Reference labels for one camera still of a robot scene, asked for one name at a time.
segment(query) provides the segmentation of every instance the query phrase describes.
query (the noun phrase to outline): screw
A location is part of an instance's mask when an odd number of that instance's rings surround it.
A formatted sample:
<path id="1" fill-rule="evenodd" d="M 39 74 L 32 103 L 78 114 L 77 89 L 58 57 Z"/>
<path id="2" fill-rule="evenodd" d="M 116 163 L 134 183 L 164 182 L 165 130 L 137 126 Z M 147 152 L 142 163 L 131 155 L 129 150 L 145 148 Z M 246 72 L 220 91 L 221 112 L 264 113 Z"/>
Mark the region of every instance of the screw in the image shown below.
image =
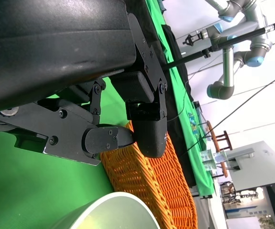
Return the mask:
<path id="1" fill-rule="evenodd" d="M 54 146 L 58 143 L 58 138 L 57 136 L 51 136 L 50 139 L 49 139 L 49 143 Z"/>
<path id="2" fill-rule="evenodd" d="M 99 87 L 98 87 L 98 86 L 95 86 L 95 87 L 94 87 L 94 91 L 95 91 L 96 94 L 99 94 L 99 92 L 100 92 Z"/>
<path id="3" fill-rule="evenodd" d="M 160 93 L 163 94 L 164 93 L 164 85 L 161 83 L 160 84 Z"/>
<path id="4" fill-rule="evenodd" d="M 66 118 L 66 116 L 67 116 L 66 110 L 60 110 L 59 111 L 59 117 L 60 118 Z"/>

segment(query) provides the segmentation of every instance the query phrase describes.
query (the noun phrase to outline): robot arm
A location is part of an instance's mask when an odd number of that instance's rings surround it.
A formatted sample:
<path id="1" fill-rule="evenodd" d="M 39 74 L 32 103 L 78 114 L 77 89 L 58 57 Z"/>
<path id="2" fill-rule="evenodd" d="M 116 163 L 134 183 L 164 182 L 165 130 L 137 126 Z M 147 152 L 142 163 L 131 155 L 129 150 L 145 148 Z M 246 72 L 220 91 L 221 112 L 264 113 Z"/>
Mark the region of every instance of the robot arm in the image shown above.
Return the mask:
<path id="1" fill-rule="evenodd" d="M 242 33 L 250 32 L 255 29 L 260 29 L 266 26 L 266 23 L 263 18 L 263 14 L 260 8 L 260 5 L 257 4 L 255 0 L 246 0 L 246 1 L 230 1 L 228 6 L 234 5 L 236 3 L 236 7 L 240 5 L 240 10 L 245 15 L 245 22 L 240 23 L 237 26 L 234 26 L 228 30 L 225 30 L 221 34 L 220 40 L 226 37 L 229 34 L 241 35 Z M 223 15 L 226 15 L 226 12 L 232 12 L 236 15 L 237 10 L 230 11 L 224 10 Z M 258 67 L 260 66 L 265 58 L 267 52 L 272 48 L 272 42 L 268 39 L 267 34 L 263 34 L 251 39 L 250 51 L 247 52 L 236 52 L 234 56 L 233 48 L 229 47 L 227 49 L 223 49 L 223 72 L 224 74 L 220 78 L 219 81 L 214 82 L 213 84 L 207 87 L 207 95 L 211 98 L 215 99 L 229 99 L 234 92 L 234 74 L 245 64 L 249 67 Z"/>

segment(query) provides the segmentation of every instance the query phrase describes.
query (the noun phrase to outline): orange wicker basket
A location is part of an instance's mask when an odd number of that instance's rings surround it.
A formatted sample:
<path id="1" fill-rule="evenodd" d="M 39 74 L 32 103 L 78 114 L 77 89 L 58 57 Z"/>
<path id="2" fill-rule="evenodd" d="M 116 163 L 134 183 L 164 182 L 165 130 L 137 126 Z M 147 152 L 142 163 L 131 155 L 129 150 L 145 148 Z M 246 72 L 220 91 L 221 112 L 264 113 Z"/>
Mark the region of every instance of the orange wicker basket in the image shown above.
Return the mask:
<path id="1" fill-rule="evenodd" d="M 197 229 L 194 200 L 169 135 L 163 157 L 144 157 L 137 144 L 104 152 L 102 164 L 115 191 L 139 197 L 161 229 Z"/>

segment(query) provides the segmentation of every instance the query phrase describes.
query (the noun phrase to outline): black metal bracket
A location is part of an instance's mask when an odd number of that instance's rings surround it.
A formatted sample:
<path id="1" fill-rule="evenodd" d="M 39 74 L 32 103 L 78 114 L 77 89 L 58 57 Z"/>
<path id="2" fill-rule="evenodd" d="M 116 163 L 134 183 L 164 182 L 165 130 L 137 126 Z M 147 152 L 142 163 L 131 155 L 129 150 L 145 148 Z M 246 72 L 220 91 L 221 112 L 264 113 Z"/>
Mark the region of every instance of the black metal bracket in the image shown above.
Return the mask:
<path id="1" fill-rule="evenodd" d="M 192 35 L 188 35 L 185 39 L 185 41 L 183 42 L 183 44 L 187 44 L 189 46 L 193 46 L 195 42 L 199 41 L 199 40 L 204 40 L 203 34 L 197 33 L 196 35 L 192 36 Z"/>
<path id="2" fill-rule="evenodd" d="M 105 88 L 105 81 L 103 79 L 97 79 L 94 82 L 70 86 L 58 92 L 57 95 L 75 104 L 82 104 L 82 108 L 93 114 L 92 123 L 97 125 L 99 124 L 101 114 L 101 93 Z"/>
<path id="3" fill-rule="evenodd" d="M 77 103 L 89 101 L 85 107 L 57 98 L 1 111 L 0 131 L 16 136 L 15 147 L 97 165 L 99 153 L 135 142 L 129 129 L 99 124 L 101 88 L 105 89 L 101 81 L 58 93 Z"/>
<path id="4" fill-rule="evenodd" d="M 132 120 L 134 137 L 147 157 L 161 157 L 167 134 L 165 90 L 167 80 L 149 47 L 133 14 L 128 15 L 136 48 L 136 61 L 121 74 L 111 77 L 111 83 L 126 102 L 128 120 Z"/>

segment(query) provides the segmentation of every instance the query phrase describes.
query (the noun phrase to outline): gray robot arm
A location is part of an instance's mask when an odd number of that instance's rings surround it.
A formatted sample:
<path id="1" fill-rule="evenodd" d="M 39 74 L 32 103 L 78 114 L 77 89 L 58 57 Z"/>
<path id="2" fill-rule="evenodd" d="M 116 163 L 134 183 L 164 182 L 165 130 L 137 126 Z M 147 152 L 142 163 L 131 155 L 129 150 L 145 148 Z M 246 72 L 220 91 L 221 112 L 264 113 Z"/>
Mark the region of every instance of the gray robot arm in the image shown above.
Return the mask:
<path id="1" fill-rule="evenodd" d="M 233 4 L 234 2 L 239 1 L 234 0 L 228 3 Z M 243 8 L 241 7 L 240 10 L 245 15 L 246 21 L 228 30 L 225 30 L 222 34 L 220 34 L 218 40 L 211 39 L 212 44 L 223 41 L 225 37 L 229 37 L 227 36 L 229 34 L 242 35 L 242 33 L 244 34 L 246 32 L 250 32 L 266 26 L 261 8 L 255 0 L 246 0 L 240 2 L 245 3 L 245 5 L 242 5 Z M 207 87 L 207 95 L 209 97 L 215 99 L 229 99 L 234 93 L 234 74 L 245 64 L 250 67 L 258 67 L 263 63 L 266 53 L 272 48 L 272 42 L 268 39 L 267 34 L 257 36 L 251 41 L 250 51 L 247 52 L 236 52 L 234 54 L 233 47 L 223 49 L 224 74 L 219 81 L 216 81 Z"/>
<path id="2" fill-rule="evenodd" d="M 219 14 L 219 18 L 224 21 L 231 22 L 238 12 L 242 11 L 248 4 L 253 4 L 255 0 L 205 0 L 214 7 Z"/>

